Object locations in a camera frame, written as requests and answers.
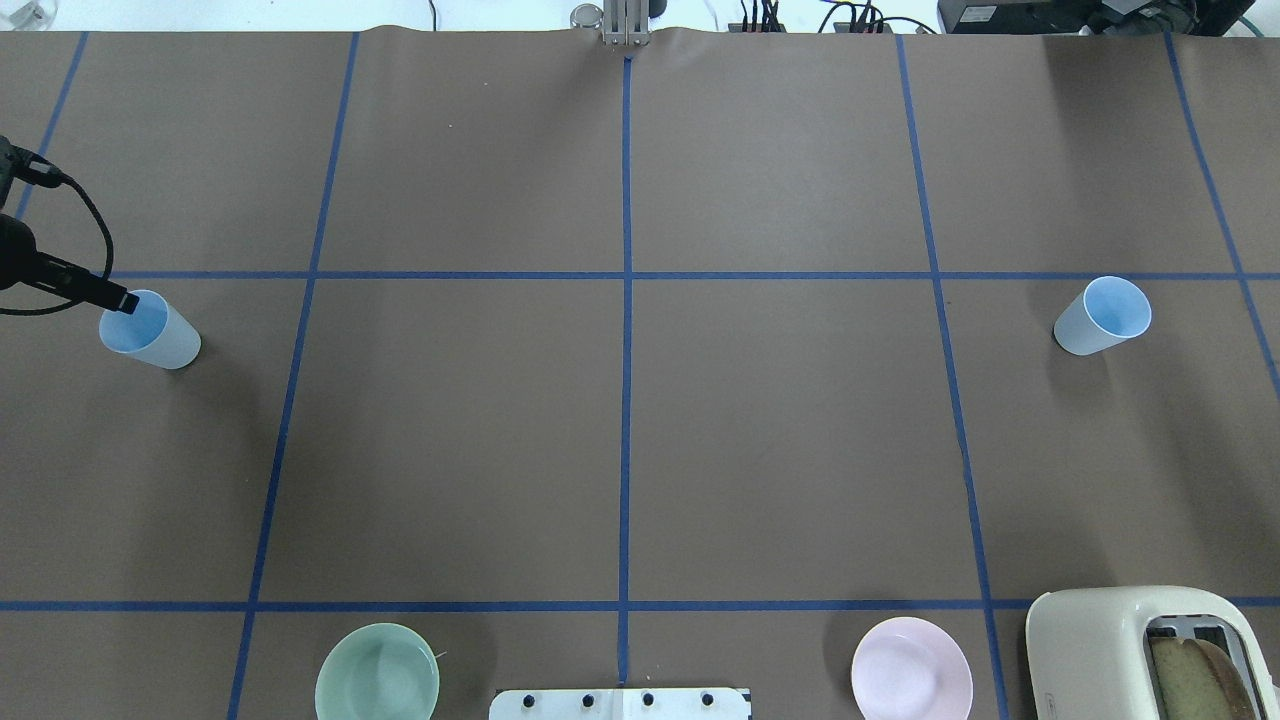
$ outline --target bowl rim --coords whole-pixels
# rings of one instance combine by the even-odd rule
[[[346,637],[343,637],[340,641],[338,641],[337,644],[333,646],[333,650],[329,651],[329,655],[325,656],[324,662],[320,665],[320,673],[316,674],[316,689],[314,698],[317,720],[339,720],[335,717],[330,717],[329,714],[325,712],[325,710],[323,710],[320,706],[321,687],[324,687],[329,682],[333,682],[332,676],[335,673],[333,665],[335,662],[334,657],[340,656],[342,651],[344,650],[344,646],[349,648],[352,644],[358,642],[362,635],[375,633],[379,630],[390,630],[392,633],[396,633],[403,637],[404,639],[412,641],[413,644],[419,644],[424,651],[426,651],[428,661],[431,665],[431,673],[436,678],[435,692],[431,693],[431,712],[428,714],[428,717],[435,714],[435,705],[440,700],[440,682],[439,682],[440,666],[435,661],[435,652],[431,651],[430,643],[428,643],[426,639],[424,639],[422,635],[417,634],[417,632],[415,632],[412,628],[406,628],[399,623],[372,623],[370,625],[364,625],[347,633]]]
[[[858,641],[858,648],[854,650],[854,659],[849,666],[849,684],[850,688],[854,691],[855,701],[858,700],[858,684],[854,682],[854,676],[858,673],[858,656],[861,652],[863,646],[867,643],[868,638],[877,638],[881,635],[896,635],[906,639],[913,639],[915,637],[922,637],[922,635],[932,635],[936,641],[940,641],[942,652],[946,653],[945,656],[937,659],[941,666],[952,670],[952,673],[955,673],[955,678],[963,675],[965,679],[961,682],[961,685],[964,687],[964,694],[968,696],[968,701],[965,703],[966,707],[964,714],[960,716],[960,720],[968,717],[969,714],[973,712],[973,667],[969,666],[969,659],[965,657],[964,650],[960,648],[960,644],[956,643],[955,638],[952,638],[950,633],[947,633],[938,625],[923,618],[914,618],[910,615],[882,620],[876,625],[873,625],[872,629],[867,630],[867,634],[863,635],[863,639]],[[959,673],[957,669],[961,667],[964,669],[964,671]],[[874,720],[869,715],[867,717],[868,720]],[[920,716],[920,720],[956,720],[956,719],[936,717],[934,715],[932,715],[932,708],[931,708],[929,712],[925,712],[924,715]]]

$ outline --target cable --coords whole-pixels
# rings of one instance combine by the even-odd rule
[[[1242,15],[1239,22],[1242,26],[1249,28],[1249,32],[1252,32],[1253,35],[1258,37],[1266,37],[1265,35],[1262,35],[1262,31],[1258,29],[1258,26],[1253,24],[1253,20],[1251,20],[1249,18]]]
[[[858,4],[854,4],[854,3],[832,3],[831,4],[831,9],[827,10],[827,17],[822,18],[822,24],[818,26],[818,32],[819,33],[822,33],[822,31],[827,29],[827,20],[829,20],[831,15],[835,15],[836,10],[838,10],[840,8],[849,8],[849,24],[852,26],[855,22],[858,22],[858,8],[870,8],[870,5],[869,4],[868,5],[858,5]]]
[[[111,240],[111,231],[106,229],[106,220],[102,219],[102,214],[97,211],[97,205],[93,205],[93,201],[90,200],[88,193],[84,192],[84,188],[81,187],[81,183],[76,182],[76,179],[68,174],[63,174],[61,181],[63,184],[70,186],[70,188],[76,191],[76,195],[79,195],[81,201],[84,202],[86,208],[88,208],[90,215],[93,215],[93,222],[97,223],[97,229],[102,232],[102,243],[106,246],[106,261],[102,263],[102,279],[105,281],[111,277],[111,266],[115,264],[115,242]],[[18,307],[0,307],[0,315],[24,315],[24,316],[52,315],[54,313],[61,313],[68,307],[74,307],[81,302],[83,301],[68,300],[61,305],[37,307],[35,310],[23,310]]]
[[[893,17],[891,17],[891,18],[881,18],[881,19],[879,19],[879,22],[881,22],[882,24],[883,24],[883,23],[887,23],[887,22],[890,22],[890,20],[906,20],[906,22],[909,22],[909,23],[915,23],[915,24],[918,24],[918,26],[923,27],[923,28],[924,28],[924,31],[925,31],[925,32],[928,32],[929,35],[937,35],[937,31],[934,31],[934,29],[933,29],[932,27],[929,27],[929,26],[927,26],[927,24],[922,23],[920,20],[918,20],[918,19],[915,19],[915,18],[905,18],[905,17],[902,17],[902,15],[893,15]]]
[[[712,6],[712,0],[703,0],[703,6],[707,8],[707,13],[712,17],[712,23],[716,26],[716,32],[719,32],[719,15],[716,13],[716,8]]]

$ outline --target blue tape line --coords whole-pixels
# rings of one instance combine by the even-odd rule
[[[321,279],[321,281],[1079,281],[1119,275],[1133,281],[1225,281],[1239,273],[1125,273],[1024,270],[116,270],[128,279]],[[1248,279],[1276,281],[1280,273],[1244,273]]]
[[[982,610],[982,600],[637,600],[632,612],[851,612]]]
[[[609,272],[484,272],[484,270],[320,270],[320,279],[424,279],[424,281],[621,281],[623,273]]]
[[[639,272],[637,281],[927,281],[927,272],[876,270],[690,270]]]
[[[244,625],[241,628],[241,644],[236,651],[236,674],[232,676],[232,698],[227,703],[227,720],[239,716],[239,698],[244,692],[244,669],[248,667],[248,646],[253,641],[253,621],[257,619],[252,606],[244,611]]]
[[[351,79],[356,69],[356,53],[360,49],[360,33],[351,33],[351,47],[347,51],[347,72],[342,81],[342,99],[338,101],[338,119],[333,128],[333,142],[329,147],[329,168],[325,172],[324,193],[320,197],[320,213],[316,218],[316,234],[311,246],[310,272],[312,277],[307,279],[306,290],[302,293],[302,311],[298,316],[297,337],[293,341],[293,359],[289,363],[289,380],[284,391],[284,407],[280,413],[280,429],[275,439],[275,456],[271,461],[271,478],[266,487],[266,501],[262,507],[262,524],[259,530],[257,552],[253,560],[253,577],[250,582],[248,603],[244,612],[244,628],[241,635],[239,656],[236,661],[236,675],[232,679],[232,697],[227,707],[227,720],[236,720],[239,715],[239,698],[244,687],[244,670],[248,666],[248,648],[253,638],[253,606],[257,603],[259,593],[262,589],[262,570],[266,566],[266,548],[271,538],[271,520],[275,518],[275,498],[280,487],[280,470],[284,465],[284,448],[289,438],[289,423],[293,415],[293,398],[298,387],[298,372],[302,366],[302,350],[307,338],[307,324],[311,319],[311,301],[315,296],[316,279],[314,277],[320,266],[320,251],[324,247],[324,231],[329,219],[329,199],[333,193],[333,178],[338,170],[338,155],[342,151],[342,131],[347,119],[347,102],[351,99]]]
[[[1280,607],[1277,596],[1226,598],[1236,607]],[[1027,610],[1030,598],[896,598],[896,600],[634,600],[630,612],[895,612],[924,610]],[[253,612],[293,615],[319,612],[618,612],[613,600],[516,600],[516,601],[100,601],[100,600],[10,600],[0,601],[0,612]]]
[[[1244,264],[1240,261],[1240,252],[1235,247],[1235,238],[1231,236],[1231,227],[1226,222],[1226,211],[1222,210],[1222,199],[1217,193],[1217,183],[1213,182],[1213,173],[1208,169],[1208,159],[1204,156],[1204,147],[1199,141],[1199,132],[1196,129],[1196,119],[1192,117],[1192,105],[1187,99],[1187,86],[1183,83],[1183,69],[1178,63],[1178,51],[1174,49],[1174,37],[1165,33],[1165,50],[1169,53],[1169,68],[1174,73],[1174,86],[1178,87],[1178,101],[1183,106],[1183,118],[1187,120],[1187,132],[1192,137],[1192,149],[1196,150],[1196,160],[1199,163],[1201,174],[1204,176],[1204,187],[1208,188],[1208,197],[1213,202],[1213,214],[1217,217],[1217,225],[1222,231],[1222,240],[1226,242],[1226,252],[1231,256],[1231,266],[1235,268],[1236,278],[1240,281],[1240,295],[1244,296],[1244,306],[1249,310],[1249,320],[1253,323],[1253,332],[1258,337],[1258,347],[1262,350],[1262,361],[1267,365],[1271,375],[1271,388],[1280,398],[1280,372],[1276,372],[1275,359],[1271,355],[1271,343],[1262,328],[1262,318],[1253,304],[1253,292],[1249,290],[1249,281],[1244,275]]]
[[[259,612],[617,612],[612,600],[480,601],[480,602],[259,602]]]
[[[1027,610],[1036,602],[1029,598],[1009,598],[1009,600],[992,600],[991,607],[993,610]]]
[[[982,520],[978,514],[978,493],[973,483],[973,464],[969,459],[969,438],[964,425],[964,407],[960,404],[960,383],[956,378],[955,355],[951,348],[951,328],[947,323],[946,299],[942,295],[942,277],[938,268],[937,245],[933,238],[933,215],[929,211],[929,192],[924,183],[924,161],[920,156],[920,138],[915,124],[915,102],[911,100],[911,76],[906,67],[906,49],[902,36],[893,36],[897,45],[897,67],[902,78],[902,102],[906,108],[906,129],[911,140],[911,163],[915,165],[915,190],[920,200],[920,219],[924,225],[924,245],[929,254],[929,270],[933,273],[933,304],[938,315],[938,331],[942,336],[942,356],[947,368],[947,386],[951,392],[951,415],[956,427],[956,442],[960,445],[960,460],[964,466],[965,495],[969,501],[969,529],[973,536],[973,555],[978,568],[978,587],[982,591],[983,616],[987,621],[987,648],[991,652],[991,673],[996,684],[996,705],[1001,720],[1009,720],[1009,700],[1005,694],[1004,662],[1000,659],[1000,641],[996,634],[996,614],[991,607],[991,580],[987,574],[987,552],[982,539]]]
[[[305,281],[307,270],[115,270],[111,279]]]
[[[630,671],[631,624],[631,333],[635,268],[631,254],[631,58],[622,60],[622,428],[618,488],[618,685]]]
[[[246,602],[156,600],[10,600],[0,612],[244,612]]]
[[[67,105],[67,96],[72,91],[72,81],[76,79],[76,70],[79,69],[81,58],[84,56],[84,46],[88,45],[88,32],[82,32],[79,42],[76,44],[76,53],[72,54],[72,64],[67,67],[67,77],[63,78],[63,88],[58,91],[58,101],[54,102],[54,111],[49,114],[49,124],[45,126],[45,137],[40,138],[40,149],[36,154],[45,155],[49,152],[49,143],[54,141],[54,129],[58,128],[58,120],[63,117],[63,106]],[[31,202],[31,191],[35,186],[26,186],[22,188],[22,199],[18,200],[18,211],[14,218],[22,219],[27,214],[27,204]]]

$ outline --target table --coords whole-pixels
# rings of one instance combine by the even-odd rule
[[[6,711],[307,717],[398,621],[440,717],[620,682],[850,717],[910,614],[974,717],[1032,717],[1025,609],[1103,584],[1228,596],[1275,659],[1280,46],[845,40],[5,37],[3,132],[205,341],[3,323]],[[19,211],[97,261],[69,192]],[[1155,324],[1068,356],[1106,273]]]

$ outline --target black device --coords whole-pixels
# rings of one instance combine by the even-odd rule
[[[938,0],[948,33],[1224,35],[1254,0]]]
[[[9,199],[9,191],[15,179],[47,188],[63,184],[72,187],[93,215],[99,229],[102,231],[102,240],[106,242],[106,265],[102,274],[96,275],[74,263],[41,252],[36,249],[36,236],[31,228],[22,220],[0,213],[0,291],[23,283],[67,300],[60,305],[37,310],[0,309],[0,314],[47,315],[81,302],[132,314],[138,306],[138,297],[108,279],[111,274],[114,256],[111,233],[106,229],[102,215],[93,206],[84,188],[49,160],[31,150],[18,147],[10,143],[9,138],[0,136],[0,210],[4,210],[4,204]]]

